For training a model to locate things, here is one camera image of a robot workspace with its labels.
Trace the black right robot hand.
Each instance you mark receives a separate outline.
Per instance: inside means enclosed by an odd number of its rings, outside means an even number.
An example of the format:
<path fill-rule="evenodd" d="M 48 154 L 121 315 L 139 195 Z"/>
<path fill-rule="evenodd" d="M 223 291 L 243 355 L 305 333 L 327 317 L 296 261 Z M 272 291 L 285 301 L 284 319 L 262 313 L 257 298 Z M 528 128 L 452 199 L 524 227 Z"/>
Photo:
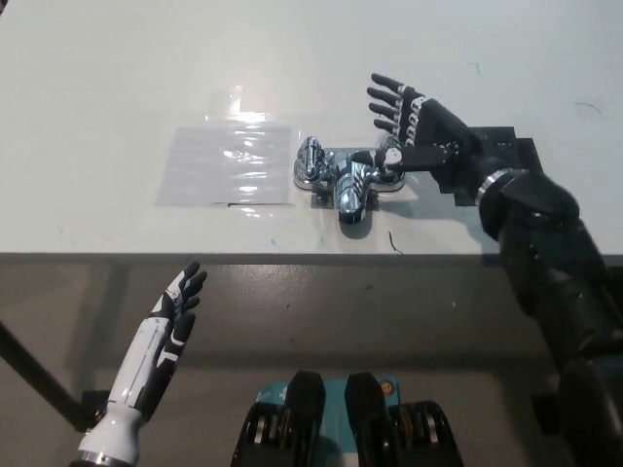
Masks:
<path fill-rule="evenodd" d="M 356 162 L 377 169 L 428 172 L 444 194 L 462 193 L 478 203 L 485 193 L 508 182 L 513 170 L 488 155 L 478 135 L 438 100 L 374 73 L 366 92 L 374 126 L 397 140 L 395 147 L 359 151 Z"/>

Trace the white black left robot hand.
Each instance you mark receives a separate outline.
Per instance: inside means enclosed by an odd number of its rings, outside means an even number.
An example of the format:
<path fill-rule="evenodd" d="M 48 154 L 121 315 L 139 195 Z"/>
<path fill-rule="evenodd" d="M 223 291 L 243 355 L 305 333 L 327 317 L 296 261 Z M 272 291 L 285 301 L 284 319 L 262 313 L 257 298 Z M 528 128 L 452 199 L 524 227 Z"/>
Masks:
<path fill-rule="evenodd" d="M 207 273 L 193 262 L 164 288 L 140 323 L 113 383 L 108 401 L 141 413 L 149 420 L 162 400 L 192 333 L 192 308 Z"/>

